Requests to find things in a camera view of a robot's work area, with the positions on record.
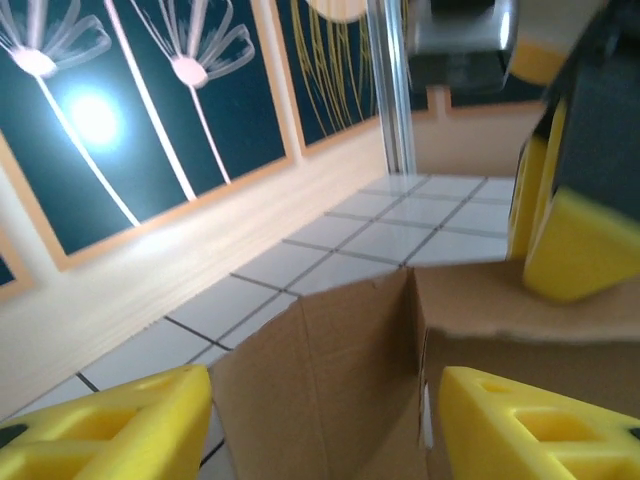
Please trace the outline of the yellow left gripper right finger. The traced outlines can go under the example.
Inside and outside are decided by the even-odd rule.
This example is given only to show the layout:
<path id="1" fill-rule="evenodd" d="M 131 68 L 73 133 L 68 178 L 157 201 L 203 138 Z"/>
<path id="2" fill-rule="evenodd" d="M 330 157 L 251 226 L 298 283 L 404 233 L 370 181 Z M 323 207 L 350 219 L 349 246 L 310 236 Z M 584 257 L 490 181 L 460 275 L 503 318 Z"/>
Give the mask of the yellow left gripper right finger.
<path id="1" fill-rule="evenodd" d="M 438 409 L 453 480 L 640 480 L 640 419 L 453 366 Z"/>

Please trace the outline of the teal pale circle wall panel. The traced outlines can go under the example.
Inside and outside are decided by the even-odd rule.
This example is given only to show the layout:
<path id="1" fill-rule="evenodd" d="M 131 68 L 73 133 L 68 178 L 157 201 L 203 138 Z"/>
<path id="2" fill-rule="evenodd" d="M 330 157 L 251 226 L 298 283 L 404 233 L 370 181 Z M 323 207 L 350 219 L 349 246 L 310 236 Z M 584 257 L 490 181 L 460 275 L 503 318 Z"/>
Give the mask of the teal pale circle wall panel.
<path id="1" fill-rule="evenodd" d="M 305 157 L 377 121 L 366 0 L 269 0 Z"/>

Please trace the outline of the aluminium corner post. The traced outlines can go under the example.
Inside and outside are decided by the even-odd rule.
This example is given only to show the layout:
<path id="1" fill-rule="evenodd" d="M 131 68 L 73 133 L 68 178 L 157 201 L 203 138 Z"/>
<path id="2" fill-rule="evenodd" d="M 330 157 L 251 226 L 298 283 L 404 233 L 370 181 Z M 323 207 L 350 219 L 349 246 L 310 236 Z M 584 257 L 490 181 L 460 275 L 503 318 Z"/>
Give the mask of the aluminium corner post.
<path id="1" fill-rule="evenodd" d="M 387 170 L 417 172 L 401 0 L 366 0 L 367 25 Z"/>

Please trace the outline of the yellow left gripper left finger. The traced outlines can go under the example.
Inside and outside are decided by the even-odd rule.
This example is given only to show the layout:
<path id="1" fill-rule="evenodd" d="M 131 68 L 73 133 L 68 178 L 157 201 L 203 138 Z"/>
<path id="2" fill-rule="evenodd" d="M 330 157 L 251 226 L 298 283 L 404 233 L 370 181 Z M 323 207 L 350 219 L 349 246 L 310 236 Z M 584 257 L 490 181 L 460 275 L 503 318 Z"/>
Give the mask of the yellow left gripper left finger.
<path id="1" fill-rule="evenodd" d="M 187 365 L 0 423 L 0 480 L 197 480 L 212 386 Z"/>

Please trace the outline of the teal golden oval feather panel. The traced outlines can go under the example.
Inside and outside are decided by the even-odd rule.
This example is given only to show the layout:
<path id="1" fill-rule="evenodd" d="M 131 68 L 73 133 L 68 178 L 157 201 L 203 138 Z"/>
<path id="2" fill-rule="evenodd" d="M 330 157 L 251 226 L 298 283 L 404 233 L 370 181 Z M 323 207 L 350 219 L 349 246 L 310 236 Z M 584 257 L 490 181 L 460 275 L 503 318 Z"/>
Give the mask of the teal golden oval feather panel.
<path id="1" fill-rule="evenodd" d="M 542 92 L 551 84 L 568 58 L 568 53 L 549 43 L 521 37 L 515 46 L 509 74 L 524 84 L 526 96 L 519 93 L 518 103 L 539 103 Z"/>

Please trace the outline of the brown cardboard box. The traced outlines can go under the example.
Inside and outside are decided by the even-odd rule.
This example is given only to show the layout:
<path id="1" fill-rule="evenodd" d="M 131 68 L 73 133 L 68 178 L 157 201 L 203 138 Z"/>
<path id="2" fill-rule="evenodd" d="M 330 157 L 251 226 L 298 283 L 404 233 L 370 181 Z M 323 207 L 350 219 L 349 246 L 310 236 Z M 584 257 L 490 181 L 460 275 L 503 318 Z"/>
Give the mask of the brown cardboard box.
<path id="1" fill-rule="evenodd" d="M 502 261 L 303 296 L 212 369 L 236 479 L 453 480 L 449 366 L 640 419 L 640 281 L 560 304 Z"/>

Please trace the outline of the teal flower wall panel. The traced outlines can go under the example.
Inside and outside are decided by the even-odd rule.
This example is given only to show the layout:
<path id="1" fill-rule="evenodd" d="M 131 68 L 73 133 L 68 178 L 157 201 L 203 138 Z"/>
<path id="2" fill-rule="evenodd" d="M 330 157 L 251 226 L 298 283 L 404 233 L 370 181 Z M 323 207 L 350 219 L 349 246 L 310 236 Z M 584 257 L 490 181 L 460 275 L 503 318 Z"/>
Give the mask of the teal flower wall panel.
<path id="1" fill-rule="evenodd" d="M 61 271 L 292 162 L 258 0 L 0 0 L 0 135 Z"/>

